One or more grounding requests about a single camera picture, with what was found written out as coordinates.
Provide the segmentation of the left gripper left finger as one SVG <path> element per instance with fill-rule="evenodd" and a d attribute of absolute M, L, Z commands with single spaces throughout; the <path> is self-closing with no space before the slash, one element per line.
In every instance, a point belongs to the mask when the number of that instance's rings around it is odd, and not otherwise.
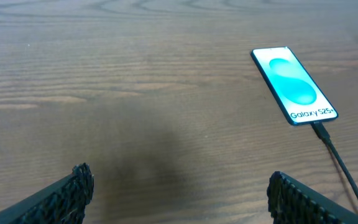
<path fill-rule="evenodd" d="M 22 201 L 0 211 L 0 224 L 82 224 L 94 192 L 88 164 Z"/>

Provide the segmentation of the blue Galaxy smartphone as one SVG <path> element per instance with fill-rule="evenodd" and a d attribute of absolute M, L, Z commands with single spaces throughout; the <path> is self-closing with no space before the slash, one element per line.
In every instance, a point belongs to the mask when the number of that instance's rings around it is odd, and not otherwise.
<path fill-rule="evenodd" d="M 289 47 L 253 49 L 250 55 L 287 121 L 332 121 L 339 114 Z"/>

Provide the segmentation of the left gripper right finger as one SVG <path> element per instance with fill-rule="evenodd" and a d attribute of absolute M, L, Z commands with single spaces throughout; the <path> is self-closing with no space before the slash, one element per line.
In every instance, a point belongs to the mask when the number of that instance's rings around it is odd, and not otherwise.
<path fill-rule="evenodd" d="M 283 172 L 269 178 L 268 211 L 273 224 L 358 224 L 358 215 Z"/>

